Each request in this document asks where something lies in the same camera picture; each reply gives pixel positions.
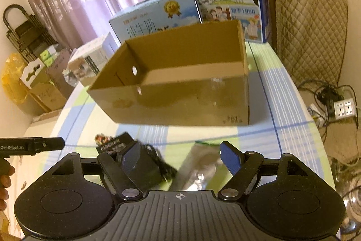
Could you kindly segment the person's left hand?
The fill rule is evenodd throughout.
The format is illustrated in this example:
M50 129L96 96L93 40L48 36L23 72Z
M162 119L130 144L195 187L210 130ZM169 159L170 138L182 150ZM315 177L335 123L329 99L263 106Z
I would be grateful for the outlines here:
M12 185L10 177L15 173L15 168L5 159L1 158L1 188L0 188L0 210L7 208L6 201L9 198L7 189Z

